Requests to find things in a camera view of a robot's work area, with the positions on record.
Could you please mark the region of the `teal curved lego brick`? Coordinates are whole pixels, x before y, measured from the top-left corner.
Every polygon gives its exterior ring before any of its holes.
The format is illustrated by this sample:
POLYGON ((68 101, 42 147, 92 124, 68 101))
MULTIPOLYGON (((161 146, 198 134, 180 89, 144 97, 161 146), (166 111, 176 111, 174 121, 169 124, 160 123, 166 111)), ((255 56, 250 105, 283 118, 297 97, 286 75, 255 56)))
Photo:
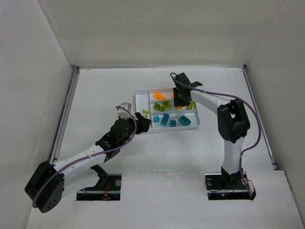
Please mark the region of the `teal curved lego brick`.
POLYGON ((154 123, 158 123, 159 121, 160 121, 159 116, 154 116, 154 117, 153 117, 153 122, 154 122, 154 123))

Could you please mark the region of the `long teal lego brick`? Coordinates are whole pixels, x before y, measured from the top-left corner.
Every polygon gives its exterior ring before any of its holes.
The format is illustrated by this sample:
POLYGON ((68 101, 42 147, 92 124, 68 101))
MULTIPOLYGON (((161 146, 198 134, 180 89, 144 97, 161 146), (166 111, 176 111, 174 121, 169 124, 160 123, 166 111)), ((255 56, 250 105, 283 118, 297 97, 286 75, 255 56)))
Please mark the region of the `long teal lego brick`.
POLYGON ((161 120, 161 125, 166 126, 169 120, 169 115, 168 114, 164 114, 161 120))

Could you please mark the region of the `teal sloped lego brick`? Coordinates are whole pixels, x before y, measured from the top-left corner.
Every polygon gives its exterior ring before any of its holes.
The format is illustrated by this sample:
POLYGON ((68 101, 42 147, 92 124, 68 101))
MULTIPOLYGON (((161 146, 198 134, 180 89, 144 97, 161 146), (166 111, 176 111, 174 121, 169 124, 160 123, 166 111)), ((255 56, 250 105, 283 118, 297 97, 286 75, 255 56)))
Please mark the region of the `teal sloped lego brick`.
POLYGON ((191 120, 184 115, 182 115, 178 121, 183 126, 189 126, 191 124, 191 120))

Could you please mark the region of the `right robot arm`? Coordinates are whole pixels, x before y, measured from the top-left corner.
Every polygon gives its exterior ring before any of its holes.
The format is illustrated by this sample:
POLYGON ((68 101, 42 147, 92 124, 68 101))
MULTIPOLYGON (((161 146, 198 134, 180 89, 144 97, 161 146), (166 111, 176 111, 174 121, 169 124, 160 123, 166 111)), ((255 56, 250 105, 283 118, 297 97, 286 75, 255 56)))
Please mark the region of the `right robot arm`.
POLYGON ((227 100, 218 95, 197 89, 200 82, 191 83, 185 73, 171 73, 174 106, 189 106, 195 102, 217 116, 218 132, 224 140, 224 162, 221 167, 222 180, 232 184, 241 179, 240 153, 250 122, 244 104, 239 99, 227 100))

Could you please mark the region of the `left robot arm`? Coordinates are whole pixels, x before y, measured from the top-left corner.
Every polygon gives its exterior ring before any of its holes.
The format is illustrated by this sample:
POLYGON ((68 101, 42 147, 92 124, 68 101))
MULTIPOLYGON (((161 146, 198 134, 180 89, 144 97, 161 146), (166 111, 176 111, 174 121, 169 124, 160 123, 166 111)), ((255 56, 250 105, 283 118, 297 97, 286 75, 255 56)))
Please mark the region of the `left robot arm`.
POLYGON ((51 211, 67 190, 67 184, 87 169, 105 163, 120 153, 135 135, 148 132, 151 120, 136 112, 128 118, 119 117, 100 140, 83 152, 68 159, 50 163, 41 162, 27 185, 25 193, 32 200, 33 208, 41 213, 51 211))

